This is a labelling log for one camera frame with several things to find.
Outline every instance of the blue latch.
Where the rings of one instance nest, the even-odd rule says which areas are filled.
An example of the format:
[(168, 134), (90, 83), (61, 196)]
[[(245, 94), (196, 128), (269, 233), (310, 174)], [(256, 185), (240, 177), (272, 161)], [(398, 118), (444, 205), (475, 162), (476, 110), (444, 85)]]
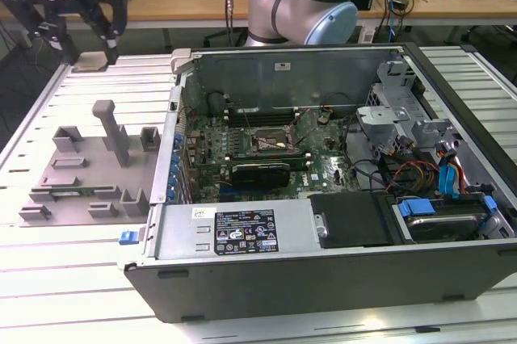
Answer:
[(172, 158), (171, 158), (170, 160), (171, 160), (171, 161), (172, 161), (172, 163), (174, 163), (174, 164), (179, 164), (179, 161), (181, 160), (181, 157), (180, 157), (178, 154), (174, 153), (174, 154), (172, 155)]
[(178, 132), (174, 135), (174, 148), (179, 149), (183, 145), (183, 136)]
[(434, 215), (436, 213), (429, 199), (408, 199), (398, 204), (402, 217)]
[(138, 244), (138, 232), (137, 231), (124, 231), (120, 235), (119, 245), (137, 245)]
[(174, 188), (167, 189), (167, 200), (173, 201), (176, 199), (176, 192), (174, 191)]
[(488, 208), (490, 215), (493, 215), (498, 210), (498, 205), (492, 196), (485, 196), (485, 205)]
[(451, 195), (454, 199), (460, 195), (454, 192), (454, 182), (456, 181), (456, 169), (450, 165), (443, 165), (439, 168), (438, 189), (440, 193)]

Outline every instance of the warning label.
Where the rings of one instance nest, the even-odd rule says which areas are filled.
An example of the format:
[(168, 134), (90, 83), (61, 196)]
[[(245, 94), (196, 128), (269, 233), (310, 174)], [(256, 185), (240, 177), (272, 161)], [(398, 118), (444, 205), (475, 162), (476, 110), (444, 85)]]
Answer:
[(273, 253), (279, 250), (272, 209), (217, 212), (214, 251), (217, 255)]

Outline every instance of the workbench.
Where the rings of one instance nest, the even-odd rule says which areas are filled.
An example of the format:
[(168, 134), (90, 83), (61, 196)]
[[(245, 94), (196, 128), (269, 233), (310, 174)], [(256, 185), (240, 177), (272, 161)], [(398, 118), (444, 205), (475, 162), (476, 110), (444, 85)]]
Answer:
[[(423, 51), (517, 161), (517, 95), (511, 84), (475, 52), (458, 47)], [(83, 136), (104, 135), (90, 113), (95, 100), (116, 103), (116, 120), (125, 124), (129, 135), (138, 134), (143, 126), (157, 126), (162, 132), (172, 87), (169, 62), (168, 55), (120, 57), (104, 73), (83, 74), (62, 65), (0, 154), (2, 344), (140, 344), (150, 339), (174, 344), (261, 340), (423, 344), (517, 339), (517, 275), (475, 301), (162, 324), (120, 269), (141, 246), (119, 245), (118, 237), (143, 224), (17, 227), (27, 192), (55, 149), (52, 136), (57, 127), (77, 125)], [(440, 114), (431, 94), (426, 98)]]
[[(234, 0), (235, 27), (246, 27), (248, 0)], [(359, 42), (372, 41), (384, 13), (383, 0), (373, 0), (372, 9), (359, 12), (362, 27)], [(18, 26), (4, 7), (0, 19), (10, 28)], [(517, 2), (509, 0), (415, 0), (404, 18), (407, 26), (461, 26), (517, 24)], [(86, 29), (78, 17), (71, 17), (70, 29)], [(225, 0), (129, 0), (128, 29), (225, 28)]]

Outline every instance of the white paper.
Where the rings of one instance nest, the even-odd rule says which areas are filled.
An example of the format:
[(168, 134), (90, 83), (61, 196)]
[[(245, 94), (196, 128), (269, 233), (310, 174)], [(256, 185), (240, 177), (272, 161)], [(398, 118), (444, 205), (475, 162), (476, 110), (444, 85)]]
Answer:
[(215, 207), (193, 208), (192, 219), (213, 219), (216, 217), (216, 212)]

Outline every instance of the desk leg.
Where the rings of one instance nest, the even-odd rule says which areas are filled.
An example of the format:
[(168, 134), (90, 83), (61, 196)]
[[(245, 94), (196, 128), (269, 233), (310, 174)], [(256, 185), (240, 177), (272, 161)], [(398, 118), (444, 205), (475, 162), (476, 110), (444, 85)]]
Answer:
[(15, 39), (16, 44), (24, 49), (30, 49), (32, 47), (32, 41), (29, 38), (29, 33), (25, 29), (18, 29), (15, 31), (11, 31), (11, 35), (13, 39)]
[(165, 52), (171, 53), (172, 52), (172, 42), (170, 41), (169, 29), (163, 28), (162, 34), (163, 34), (163, 42), (165, 43)]
[(449, 36), (447, 36), (447, 39), (445, 39), (445, 44), (452, 44), (454, 42), (454, 38), (456, 37), (456, 34), (460, 30), (460, 27), (452, 27), (451, 31), (449, 32)]
[(370, 20), (367, 20), (363, 23), (363, 26), (361, 27), (361, 32), (359, 34), (359, 44), (373, 43), (373, 36), (375, 35), (377, 24), (377, 22)]

